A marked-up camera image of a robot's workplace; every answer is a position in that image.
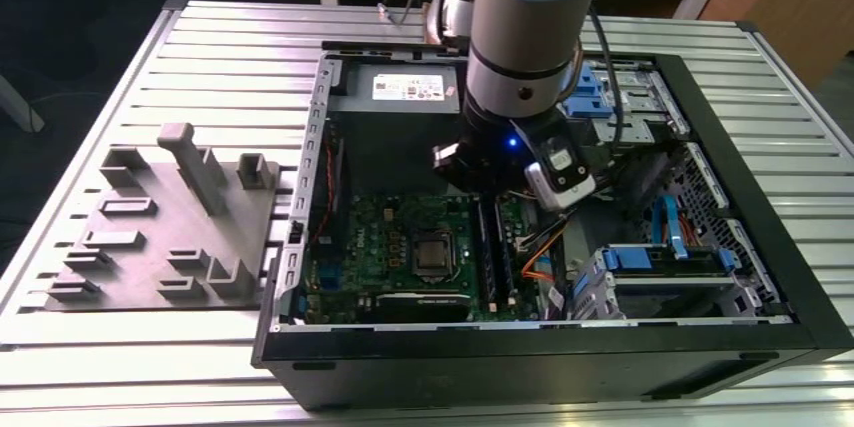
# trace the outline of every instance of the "aluminum profile table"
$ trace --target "aluminum profile table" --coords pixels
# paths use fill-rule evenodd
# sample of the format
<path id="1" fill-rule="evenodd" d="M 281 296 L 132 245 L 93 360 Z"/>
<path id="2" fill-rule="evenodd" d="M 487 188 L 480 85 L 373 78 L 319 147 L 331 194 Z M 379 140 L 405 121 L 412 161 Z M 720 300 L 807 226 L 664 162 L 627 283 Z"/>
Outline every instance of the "aluminum profile table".
<path id="1" fill-rule="evenodd" d="M 269 240 L 281 240 L 320 41 L 419 42 L 360 7 L 169 2 L 0 280 L 0 424 L 293 422 L 596 426 L 846 425 L 854 355 L 768 373 L 697 401 L 532 405 L 337 415 L 300 409 L 249 366 L 256 312 L 45 312 L 44 290 L 106 183 L 105 150 L 156 147 L 162 122 L 192 122 L 220 161 L 262 152 L 285 166 Z M 759 34 L 728 22 L 608 18 L 611 48 L 683 57 L 788 232 L 854 325 L 854 146 Z M 585 25 L 581 40 L 596 49 Z"/>

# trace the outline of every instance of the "blue connector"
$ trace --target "blue connector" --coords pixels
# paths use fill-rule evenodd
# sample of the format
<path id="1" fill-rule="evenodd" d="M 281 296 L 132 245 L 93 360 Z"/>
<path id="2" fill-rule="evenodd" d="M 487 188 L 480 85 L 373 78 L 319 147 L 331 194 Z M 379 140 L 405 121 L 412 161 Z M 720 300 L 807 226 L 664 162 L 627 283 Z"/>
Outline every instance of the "blue connector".
<path id="1" fill-rule="evenodd" d="M 613 108 L 601 99 L 601 82 L 585 63 L 581 64 L 575 91 L 563 105 L 569 117 L 609 119 L 613 114 Z"/>
<path id="2" fill-rule="evenodd" d="M 591 97 L 599 97 L 601 95 L 601 82 L 592 74 L 589 64 L 581 64 L 581 73 L 577 76 L 577 85 L 572 95 L 588 95 Z"/>
<path id="3" fill-rule="evenodd" d="M 719 249 L 717 256 L 720 257 L 720 263 L 723 264 L 723 269 L 728 272 L 735 270 L 738 264 L 735 263 L 735 253 L 730 249 Z"/>
<path id="4" fill-rule="evenodd" d="M 584 117 L 588 119 L 608 119 L 613 109 L 601 101 L 601 97 L 587 97 L 572 95 L 564 102 L 569 117 Z"/>
<path id="5" fill-rule="evenodd" d="M 608 270 L 652 268 L 652 262 L 644 247 L 611 247 L 601 250 L 601 258 L 604 259 L 604 267 Z"/>

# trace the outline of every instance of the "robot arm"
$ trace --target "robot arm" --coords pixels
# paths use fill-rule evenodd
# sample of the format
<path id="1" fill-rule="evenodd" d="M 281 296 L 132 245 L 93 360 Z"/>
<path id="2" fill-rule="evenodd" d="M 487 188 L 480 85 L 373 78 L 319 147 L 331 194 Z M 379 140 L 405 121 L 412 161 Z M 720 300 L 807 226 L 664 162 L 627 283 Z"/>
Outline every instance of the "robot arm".
<path id="1" fill-rule="evenodd" d="M 436 171 L 457 187 L 500 193 L 527 183 L 561 210 L 595 190 L 559 100 L 580 68 L 577 36 L 591 0 L 475 0 L 464 132 L 436 149 Z"/>

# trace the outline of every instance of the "chip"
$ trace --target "chip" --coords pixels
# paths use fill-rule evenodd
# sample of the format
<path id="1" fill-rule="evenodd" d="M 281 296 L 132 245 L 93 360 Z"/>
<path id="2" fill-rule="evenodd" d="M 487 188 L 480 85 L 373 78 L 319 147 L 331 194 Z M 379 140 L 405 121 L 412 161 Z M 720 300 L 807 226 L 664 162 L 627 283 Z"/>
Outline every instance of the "chip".
<path id="1" fill-rule="evenodd" d="M 453 273 L 452 239 L 448 233 L 419 234 L 413 250 L 415 275 L 439 278 Z"/>
<path id="2" fill-rule="evenodd" d="M 440 240 L 417 243 L 417 268 L 441 269 L 445 267 L 444 242 Z"/>

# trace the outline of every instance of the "motherboard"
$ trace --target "motherboard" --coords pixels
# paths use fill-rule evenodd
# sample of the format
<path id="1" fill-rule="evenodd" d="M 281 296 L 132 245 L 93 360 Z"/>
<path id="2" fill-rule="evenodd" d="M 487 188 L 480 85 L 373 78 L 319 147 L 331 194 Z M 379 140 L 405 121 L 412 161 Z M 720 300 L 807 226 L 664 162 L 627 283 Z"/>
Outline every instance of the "motherboard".
<path id="1" fill-rule="evenodd" d="M 465 195 L 353 196 L 345 252 L 311 266 L 307 322 L 352 324 L 377 315 L 384 322 L 397 315 L 408 322 L 419 316 L 529 318 L 536 308 L 524 302 L 504 309 L 481 305 L 473 202 Z M 500 211 L 512 239 L 527 232 L 521 201 L 508 197 Z"/>

